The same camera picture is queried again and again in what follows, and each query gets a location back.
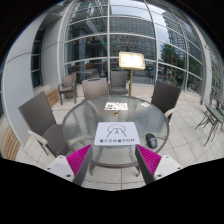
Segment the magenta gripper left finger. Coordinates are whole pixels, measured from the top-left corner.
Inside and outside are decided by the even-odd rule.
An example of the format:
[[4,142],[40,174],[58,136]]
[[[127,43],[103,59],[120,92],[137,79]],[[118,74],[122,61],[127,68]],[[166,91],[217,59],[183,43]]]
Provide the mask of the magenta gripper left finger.
[[56,176],[81,186],[93,155],[92,145],[87,145],[68,156],[59,155],[46,170]]

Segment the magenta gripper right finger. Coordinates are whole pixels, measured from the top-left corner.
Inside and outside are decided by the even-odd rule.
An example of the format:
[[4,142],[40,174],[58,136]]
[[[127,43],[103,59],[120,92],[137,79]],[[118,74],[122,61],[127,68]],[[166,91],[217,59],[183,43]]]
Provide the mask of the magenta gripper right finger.
[[146,184],[182,169],[182,166],[169,155],[160,156],[140,145],[136,146],[135,155]]

